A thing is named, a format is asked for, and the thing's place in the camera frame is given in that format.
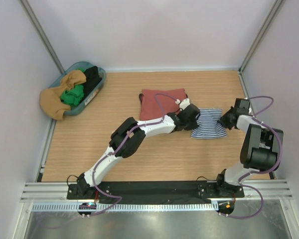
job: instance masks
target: black cloth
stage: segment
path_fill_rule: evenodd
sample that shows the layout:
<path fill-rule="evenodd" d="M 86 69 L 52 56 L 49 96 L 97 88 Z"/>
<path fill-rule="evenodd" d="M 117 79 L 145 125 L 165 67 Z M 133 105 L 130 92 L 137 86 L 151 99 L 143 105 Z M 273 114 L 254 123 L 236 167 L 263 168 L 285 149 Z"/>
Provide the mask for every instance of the black cloth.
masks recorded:
<path fill-rule="evenodd" d="M 84 101 L 84 99 L 94 90 L 94 88 L 102 80 L 102 78 L 99 76 L 99 69 L 97 66 L 93 66 L 89 69 L 86 69 L 84 75 L 86 76 L 86 82 L 82 84 L 84 97 L 80 102 Z"/>

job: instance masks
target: wooden floor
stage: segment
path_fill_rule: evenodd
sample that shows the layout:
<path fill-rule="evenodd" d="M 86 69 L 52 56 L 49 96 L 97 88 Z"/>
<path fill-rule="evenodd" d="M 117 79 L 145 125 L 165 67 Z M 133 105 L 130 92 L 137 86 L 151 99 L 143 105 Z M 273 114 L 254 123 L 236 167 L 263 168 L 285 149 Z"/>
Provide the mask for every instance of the wooden floor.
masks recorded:
<path fill-rule="evenodd" d="M 139 119 L 141 89 L 177 88 L 185 88 L 198 107 L 221 108 L 223 113 L 236 98 L 244 97 L 236 71 L 110 73 L 104 88 L 80 115 L 57 122 L 42 181 L 64 182 L 70 174 L 90 169 L 104 153 L 112 131 L 128 117 Z M 146 139 L 104 181 L 195 180 L 198 176 L 213 180 L 224 168 L 239 162 L 242 131 L 227 131 L 228 136 L 220 139 L 193 139 L 190 133 Z"/>

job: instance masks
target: gray metal floor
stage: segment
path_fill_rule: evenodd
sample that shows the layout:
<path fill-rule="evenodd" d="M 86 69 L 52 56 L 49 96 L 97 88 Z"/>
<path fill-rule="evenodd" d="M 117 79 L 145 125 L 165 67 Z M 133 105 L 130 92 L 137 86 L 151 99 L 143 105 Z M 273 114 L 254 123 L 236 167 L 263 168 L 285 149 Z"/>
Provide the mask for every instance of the gray metal floor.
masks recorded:
<path fill-rule="evenodd" d="M 259 208 L 256 200 L 237 201 L 233 215 L 247 216 Z M 265 201 L 256 217 L 237 220 L 212 211 L 106 213 L 78 218 L 60 229 L 58 226 L 77 212 L 32 212 L 26 239 L 291 239 L 280 202 Z"/>

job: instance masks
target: orange cloth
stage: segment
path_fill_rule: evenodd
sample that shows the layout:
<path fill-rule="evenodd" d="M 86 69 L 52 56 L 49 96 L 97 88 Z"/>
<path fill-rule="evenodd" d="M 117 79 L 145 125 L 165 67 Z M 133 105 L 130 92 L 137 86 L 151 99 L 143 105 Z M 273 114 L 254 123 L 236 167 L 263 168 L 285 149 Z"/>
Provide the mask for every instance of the orange cloth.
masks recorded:
<path fill-rule="evenodd" d="M 74 86 L 85 83 L 86 77 L 79 70 L 71 71 L 65 75 L 60 86 L 52 87 L 41 91 L 40 106 L 43 111 L 55 120 L 63 120 L 65 111 L 70 111 L 71 107 L 61 102 L 60 96 L 65 90 L 72 90 Z"/>

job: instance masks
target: metal pole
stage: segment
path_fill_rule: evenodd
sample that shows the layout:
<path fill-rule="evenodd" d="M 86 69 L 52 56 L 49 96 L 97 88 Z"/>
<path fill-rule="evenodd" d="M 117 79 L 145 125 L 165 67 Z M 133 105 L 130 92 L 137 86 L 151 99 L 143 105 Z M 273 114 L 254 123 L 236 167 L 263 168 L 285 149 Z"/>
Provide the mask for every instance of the metal pole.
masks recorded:
<path fill-rule="evenodd" d="M 56 64 L 57 68 L 63 74 L 64 68 L 56 55 L 49 39 L 47 38 L 46 34 L 44 33 L 44 30 L 39 22 L 39 20 L 36 18 L 36 15 L 34 14 L 29 2 L 27 0 L 19 0 L 22 7 L 24 8 L 25 12 L 27 13 L 28 17 L 30 18 L 35 30 L 37 31 L 38 35 L 40 36 L 44 46 L 46 47 L 47 51 L 49 52 L 50 56 L 52 57 L 54 63 Z"/>
<path fill-rule="evenodd" d="M 41 155 L 41 163 L 38 169 L 38 173 L 36 175 L 36 182 L 41 182 L 42 180 L 42 176 L 43 176 L 43 172 L 44 172 L 44 168 L 45 168 L 45 163 L 46 160 L 48 158 L 48 154 L 49 154 L 49 150 L 50 150 L 50 145 L 52 142 L 52 137 L 53 137 L 53 133 L 54 133 L 54 129 L 55 129 L 55 125 L 56 125 L 56 120 L 55 119 L 51 119 L 50 124 L 49 124 L 49 130 L 48 130 L 48 134 L 46 137 L 46 141 L 44 144 L 44 148 L 43 148 L 43 152 Z"/>
<path fill-rule="evenodd" d="M 263 40 L 269 27 L 273 23 L 274 19 L 276 18 L 279 10 L 281 9 L 281 7 L 283 6 L 285 1 L 286 0 L 276 0 L 275 3 L 273 4 L 271 10 L 269 11 L 269 14 L 267 15 L 267 17 L 264 21 L 264 24 L 260 28 L 260 30 L 256 36 L 256 39 L 254 40 L 253 44 L 251 45 L 241 67 L 239 68 L 239 72 L 243 72 L 245 70 L 248 62 L 250 61 L 251 57 L 254 55 L 255 50 L 259 46 L 260 42 Z"/>

